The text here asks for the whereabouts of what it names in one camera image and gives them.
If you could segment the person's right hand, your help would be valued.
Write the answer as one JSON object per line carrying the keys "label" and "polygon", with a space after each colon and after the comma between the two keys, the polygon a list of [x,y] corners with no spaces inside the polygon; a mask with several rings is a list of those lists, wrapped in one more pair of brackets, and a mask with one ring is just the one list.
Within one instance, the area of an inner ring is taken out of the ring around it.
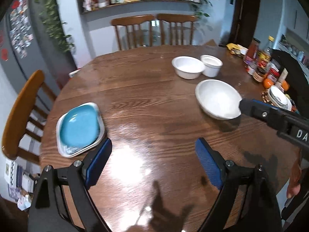
{"label": "person's right hand", "polygon": [[300,167],[300,161],[301,161],[301,152],[299,151],[297,154],[296,161],[294,162],[292,169],[291,169],[290,181],[289,181],[289,185],[286,191],[287,199],[290,199],[296,196],[300,191],[301,185],[299,183],[299,179],[302,174],[302,170]]}

